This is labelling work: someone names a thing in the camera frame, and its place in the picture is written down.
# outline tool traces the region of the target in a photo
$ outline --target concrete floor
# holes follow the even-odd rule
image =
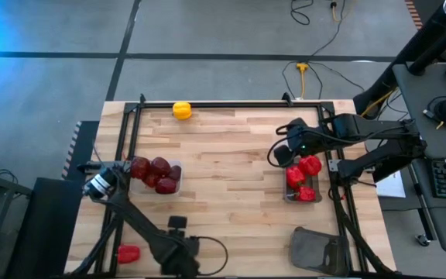
[[[133,0],[0,0],[0,51],[117,53]],[[285,0],[144,0],[136,17],[130,53],[311,54],[335,32],[330,3],[317,0],[304,12],[311,24],[290,18]],[[352,1],[348,1],[347,10]],[[404,0],[358,0],[338,38],[320,54],[396,55],[416,32]],[[115,59],[1,58],[0,168],[21,184],[60,178],[75,123],[98,120]],[[324,62],[368,88],[387,63]],[[278,99],[286,91],[286,61],[126,60],[114,100]],[[286,75],[296,95],[300,76]],[[360,92],[328,69],[314,65],[324,83],[322,98]],[[319,83],[307,73],[306,98]],[[403,109],[402,98],[394,106]],[[386,110],[384,119],[398,119]],[[405,274],[446,277],[446,253],[438,243],[418,246],[416,212],[384,214],[396,264]]]

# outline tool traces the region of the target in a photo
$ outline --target white paper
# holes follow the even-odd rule
[[[403,190],[400,171],[378,181],[376,183],[376,193],[379,197],[405,198],[406,192]]]

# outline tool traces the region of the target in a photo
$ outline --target red fruit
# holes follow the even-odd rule
[[[156,157],[151,162],[151,172],[161,176],[168,175],[170,173],[170,164],[163,158]]]
[[[128,264],[140,258],[140,248],[134,245],[120,245],[118,247],[118,263]]]
[[[133,178],[144,179],[149,173],[151,163],[144,157],[134,157],[130,164],[130,174]]]
[[[299,202],[314,202],[316,200],[316,192],[309,187],[300,187],[296,200]]]
[[[168,174],[168,177],[175,181],[179,181],[181,176],[182,176],[182,168],[180,166],[172,166],[170,169],[170,173]]]
[[[303,174],[315,176],[321,171],[321,161],[313,155],[300,159],[299,169]]]
[[[286,169],[286,182],[292,189],[297,189],[306,184],[306,177],[297,166],[288,167]]]
[[[160,178],[161,177],[158,174],[151,173],[147,174],[146,178],[144,178],[142,181],[146,183],[147,187],[154,188],[158,184]]]
[[[161,178],[156,185],[156,193],[173,194],[177,191],[177,182],[171,178]]]

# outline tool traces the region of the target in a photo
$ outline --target red pepper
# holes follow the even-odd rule
[[[140,248],[134,245],[120,245],[118,247],[118,263],[128,264],[140,258]]]
[[[316,200],[316,192],[309,187],[300,187],[295,199],[299,202],[314,202]]]
[[[306,177],[300,172],[299,167],[288,167],[286,169],[286,182],[292,189],[297,189],[306,184]]]
[[[303,174],[315,176],[321,171],[321,161],[314,155],[300,159],[299,169]]]

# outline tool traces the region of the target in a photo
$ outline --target butcher block tabletop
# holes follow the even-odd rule
[[[333,102],[337,114],[355,113],[351,100]],[[115,159],[124,105],[124,102],[105,103],[95,141],[102,160]],[[282,138],[275,134],[276,127],[297,117],[309,126],[317,126],[317,110],[223,107],[193,108],[192,113],[188,120],[180,121],[169,108],[142,109],[135,155],[150,160],[155,157],[179,160],[183,181],[180,195],[168,197],[146,191],[132,179],[132,203],[161,229],[167,228],[171,215],[182,215],[188,217],[187,236],[221,240],[228,247],[229,260],[217,276],[319,275],[291,264],[290,236],[298,226],[338,235],[333,201],[328,198],[330,181],[324,154],[317,155],[323,164],[318,175],[322,200],[314,204],[286,203],[284,171],[266,161],[271,145]],[[125,155],[134,115],[129,118]],[[364,153],[364,143],[345,148],[347,159]],[[363,174],[361,180],[372,183],[368,174]],[[363,237],[383,263],[395,270],[376,188],[356,184],[352,191]],[[82,199],[67,271],[76,268],[98,240],[104,213],[103,205]],[[349,242],[354,268],[358,270],[355,244],[352,238]],[[117,276],[160,275],[160,266],[147,243],[128,224],[124,225],[122,243],[139,246],[142,255],[136,262],[119,265]],[[105,269],[110,255],[111,250],[106,252]],[[209,273],[223,264],[225,254],[217,243],[202,239],[197,260],[201,263],[200,272]]]

